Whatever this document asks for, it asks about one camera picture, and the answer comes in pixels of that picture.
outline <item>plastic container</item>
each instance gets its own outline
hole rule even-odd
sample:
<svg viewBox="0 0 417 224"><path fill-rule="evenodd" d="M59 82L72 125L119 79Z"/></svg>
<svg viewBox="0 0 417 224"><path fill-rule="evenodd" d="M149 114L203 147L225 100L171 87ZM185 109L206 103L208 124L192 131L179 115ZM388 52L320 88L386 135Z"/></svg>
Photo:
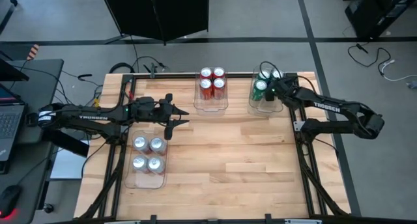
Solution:
<svg viewBox="0 0 417 224"><path fill-rule="evenodd" d="M132 189L158 189L158 188L162 188L165 184L165 176L166 176L166 167L167 167L167 159L168 159L168 152L169 152L169 147L168 147L168 142L164 139L164 131L163 130L159 130L159 129L154 129L154 130L145 130L145 131L136 131L132 134L132 145L134 145L134 141L137 137L142 136L142 137L146 137L148 142L150 143L150 141L152 139L154 139L155 137L158 137L160 139L162 139L164 141L164 143L167 146L167 151L165 153L165 155L161 156L155 152L151 152L149 154L144 154L138 150L135 149L135 147L132 146L132 149L130 151L130 156L129 156L129 162L128 162L128 172L126 177L124 178L124 185L127 188L132 188ZM134 160L135 158L137 158L138 156L144 156L148 159L152 158L152 157L160 157L163 162L164 162L164 171L157 175L155 173L152 173L149 169L145 170L145 169L138 169L134 167Z"/></svg>
<svg viewBox="0 0 417 224"><path fill-rule="evenodd" d="M206 100L203 93L200 89L200 73L195 75L195 93L194 93L194 107L197 109L197 114L201 116L222 116L226 112L227 107L229 107L229 102L227 101L227 70L225 71L224 80L224 94L219 98L212 97L209 100Z"/></svg>
<svg viewBox="0 0 417 224"><path fill-rule="evenodd" d="M269 74L275 70L274 68L262 68L262 71L265 71ZM265 96L263 96L259 101L255 101L254 95L256 94L253 91L255 82L259 79L259 66L253 69L252 82L250 85L249 98L248 98L248 113L260 117L273 117L276 113L279 113L283 110L283 104L276 96L274 101L266 101Z"/></svg>

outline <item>computer mouse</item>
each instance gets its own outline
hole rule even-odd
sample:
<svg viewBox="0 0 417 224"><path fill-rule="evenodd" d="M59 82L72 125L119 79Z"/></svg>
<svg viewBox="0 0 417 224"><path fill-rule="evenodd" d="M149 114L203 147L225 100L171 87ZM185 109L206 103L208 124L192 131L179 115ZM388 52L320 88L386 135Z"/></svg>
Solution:
<svg viewBox="0 0 417 224"><path fill-rule="evenodd" d="M18 185L7 187L0 194L0 218L9 216L18 202L22 188Z"/></svg>

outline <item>can lid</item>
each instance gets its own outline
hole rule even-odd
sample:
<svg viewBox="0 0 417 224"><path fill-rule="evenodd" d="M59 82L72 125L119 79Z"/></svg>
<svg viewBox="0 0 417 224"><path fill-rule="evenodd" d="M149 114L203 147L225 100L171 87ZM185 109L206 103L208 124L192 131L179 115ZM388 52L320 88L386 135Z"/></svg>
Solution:
<svg viewBox="0 0 417 224"><path fill-rule="evenodd" d="M160 158L151 158L149 159L148 166L150 169L157 169L161 166Z"/></svg>
<svg viewBox="0 0 417 224"><path fill-rule="evenodd" d="M284 74L281 70L274 70L272 71L272 76L274 76L274 78L283 78Z"/></svg>
<svg viewBox="0 0 417 224"><path fill-rule="evenodd" d="M203 87L204 89L208 89L211 87L211 81L208 79L203 79L200 81L200 86Z"/></svg>
<svg viewBox="0 0 417 224"><path fill-rule="evenodd" d="M217 88L223 88L224 87L224 79L222 78L218 78L216 80L214 80L214 86Z"/></svg>
<svg viewBox="0 0 417 224"><path fill-rule="evenodd" d="M151 147L152 148L160 148L162 146L162 139L161 138L154 138L151 140Z"/></svg>
<svg viewBox="0 0 417 224"><path fill-rule="evenodd" d="M266 89L266 87L267 87L266 82L265 82L265 81L262 81L262 80L260 80L260 81L256 81L255 86L256 86L256 88L257 88L258 90L260 90L260 91L265 90L265 89Z"/></svg>
<svg viewBox="0 0 417 224"><path fill-rule="evenodd" d="M221 77L224 75L224 69L222 67L217 67L214 69L214 75Z"/></svg>
<svg viewBox="0 0 417 224"><path fill-rule="evenodd" d="M211 75L211 69L210 69L210 68L203 68L203 69L200 71L200 74L201 74L203 77L209 77L209 76Z"/></svg>
<svg viewBox="0 0 417 224"><path fill-rule="evenodd" d="M144 156L136 156L135 159L133 159L133 166L135 168L143 167L146 164L146 157Z"/></svg>
<svg viewBox="0 0 417 224"><path fill-rule="evenodd" d="M270 73L268 71L262 70L262 74L258 74L260 78L268 79L270 77Z"/></svg>
<svg viewBox="0 0 417 224"><path fill-rule="evenodd" d="M135 147L136 148L144 147L145 143L146 143L145 137L139 136L135 139Z"/></svg>

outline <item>black backdrop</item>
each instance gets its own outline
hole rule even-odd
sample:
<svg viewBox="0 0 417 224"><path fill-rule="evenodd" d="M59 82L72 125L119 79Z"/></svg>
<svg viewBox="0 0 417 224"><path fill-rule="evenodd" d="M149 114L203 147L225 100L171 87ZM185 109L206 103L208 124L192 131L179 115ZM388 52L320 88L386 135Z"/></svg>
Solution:
<svg viewBox="0 0 417 224"><path fill-rule="evenodd" d="M209 28L209 0L104 0L119 31L168 41Z"/></svg>

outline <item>wooden table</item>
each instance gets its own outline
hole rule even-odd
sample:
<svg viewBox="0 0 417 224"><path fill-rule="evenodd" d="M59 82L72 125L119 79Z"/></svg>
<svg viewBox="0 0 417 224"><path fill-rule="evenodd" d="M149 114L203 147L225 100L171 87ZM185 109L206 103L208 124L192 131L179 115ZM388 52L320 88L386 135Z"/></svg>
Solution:
<svg viewBox="0 0 417 224"><path fill-rule="evenodd" d="M313 72L299 75L308 77L319 90ZM106 76L100 99L102 107L116 104L121 77L120 74ZM272 214L272 218L308 217L289 111L284 108L269 119L249 115L250 81L250 78L228 79L229 107L222 117L197 115L193 105L194 79L141 79L137 82L136 96L159 99L166 93L173 93L173 103L190 113L184 117L190 122L175 128L169 142L165 186L129 189L123 184L118 220L149 220L152 214L158 219L263 219L265 214ZM310 88L303 79L300 84ZM326 120L323 110L307 108L306 113L308 117ZM130 132L159 127L139 123L134 124ZM318 139L332 144L329 135L319 135ZM89 153L103 142L102 139L91 142ZM349 212L334 149L317 141L313 146L323 186L337 204ZM124 177L131 149L129 139ZM108 152L109 147L104 147L86 165L74 216L84 213L100 191ZM315 192L312 194L315 210L318 210L317 197Z"/></svg>

